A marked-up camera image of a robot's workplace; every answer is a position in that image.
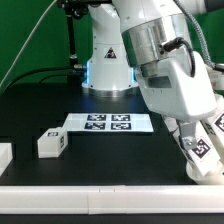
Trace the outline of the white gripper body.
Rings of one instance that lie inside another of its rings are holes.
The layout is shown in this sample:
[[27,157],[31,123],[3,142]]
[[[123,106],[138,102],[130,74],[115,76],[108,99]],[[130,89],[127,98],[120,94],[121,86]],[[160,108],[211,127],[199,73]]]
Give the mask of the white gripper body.
[[196,68],[190,77],[187,57],[179,54],[157,63],[157,74],[136,74],[148,109],[184,122],[210,117],[217,107],[215,95],[200,54],[193,52]]

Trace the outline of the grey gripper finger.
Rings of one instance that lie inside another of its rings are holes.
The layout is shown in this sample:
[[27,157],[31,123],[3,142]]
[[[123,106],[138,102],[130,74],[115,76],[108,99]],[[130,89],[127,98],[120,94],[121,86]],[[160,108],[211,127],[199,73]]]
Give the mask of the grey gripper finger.
[[194,149],[197,146],[196,123],[195,122],[177,122],[180,133],[180,144],[185,150]]

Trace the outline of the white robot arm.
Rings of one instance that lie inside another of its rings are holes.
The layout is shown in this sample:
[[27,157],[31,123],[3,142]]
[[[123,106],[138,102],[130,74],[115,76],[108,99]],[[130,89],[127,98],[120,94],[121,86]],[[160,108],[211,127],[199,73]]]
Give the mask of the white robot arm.
[[181,147],[196,147],[196,123],[213,115],[211,61],[191,0],[112,0],[127,60],[152,112],[176,120]]

